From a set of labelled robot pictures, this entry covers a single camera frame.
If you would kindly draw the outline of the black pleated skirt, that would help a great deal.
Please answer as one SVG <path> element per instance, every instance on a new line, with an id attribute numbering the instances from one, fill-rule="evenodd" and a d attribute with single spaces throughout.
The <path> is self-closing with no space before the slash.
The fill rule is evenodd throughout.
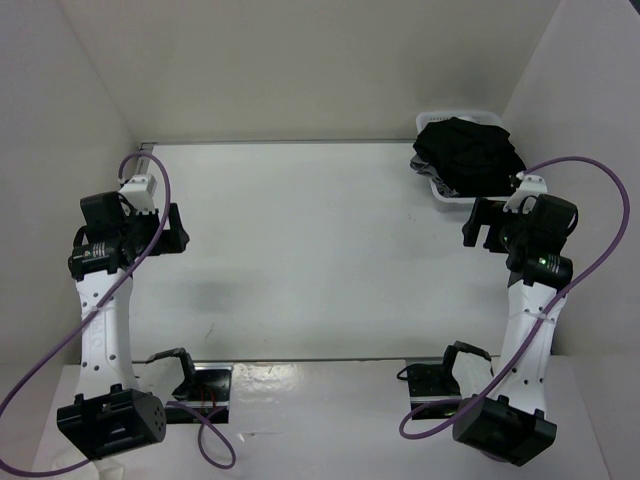
<path id="1" fill-rule="evenodd" d="M 507 130 L 456 117 L 428 123 L 413 149 L 458 197 L 509 196 L 512 177 L 525 169 Z"/>

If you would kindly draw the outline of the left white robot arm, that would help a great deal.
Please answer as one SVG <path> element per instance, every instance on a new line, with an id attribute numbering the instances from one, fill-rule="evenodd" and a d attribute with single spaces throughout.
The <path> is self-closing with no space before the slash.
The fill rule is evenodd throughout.
<path id="1" fill-rule="evenodd" d="M 85 197 L 68 267 L 85 326 L 74 400 L 58 409 L 59 431 L 90 461 L 161 442 L 164 399 L 135 376 L 130 342 L 132 267 L 148 256 L 185 251 L 179 208 L 144 209 L 116 191 Z"/>

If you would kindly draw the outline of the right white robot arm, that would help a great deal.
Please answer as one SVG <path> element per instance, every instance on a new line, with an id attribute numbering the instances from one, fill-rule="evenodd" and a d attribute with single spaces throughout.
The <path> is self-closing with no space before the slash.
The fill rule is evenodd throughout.
<path id="1" fill-rule="evenodd" d="M 459 409 L 465 415 L 453 425 L 454 440 L 499 462 L 522 466 L 556 438 L 556 425 L 545 418 L 544 381 L 564 304 L 558 302 L 549 313 L 544 309 L 572 280 L 573 264 L 561 250 L 577 221 L 574 204 L 527 194 L 513 207 L 477 199 L 462 229 L 464 246 L 473 247 L 481 227 L 488 227 L 484 248 L 507 256 L 508 319 L 500 356 L 507 373 L 474 404 L 499 371 L 486 351 L 457 341 L 445 352 L 438 381 L 461 395 Z"/>

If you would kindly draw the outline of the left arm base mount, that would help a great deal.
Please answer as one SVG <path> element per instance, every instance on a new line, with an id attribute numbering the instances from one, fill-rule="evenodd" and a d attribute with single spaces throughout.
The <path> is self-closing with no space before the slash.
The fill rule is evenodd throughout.
<path id="1" fill-rule="evenodd" d="M 169 399 L 187 405 L 213 424 L 229 422 L 233 366 L 224 363 L 195 364 L 189 384 L 174 389 Z"/>

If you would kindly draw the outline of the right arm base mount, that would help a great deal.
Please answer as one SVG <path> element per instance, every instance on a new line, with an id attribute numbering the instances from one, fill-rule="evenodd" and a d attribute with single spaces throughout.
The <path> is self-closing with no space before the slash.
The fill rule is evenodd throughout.
<path id="1" fill-rule="evenodd" d="M 413 415 L 413 420 L 447 419 L 457 412 L 461 402 L 460 388 L 443 365 L 407 364 L 396 374 L 396 379 L 407 383 L 411 410 L 434 403 L 434 406 Z"/>

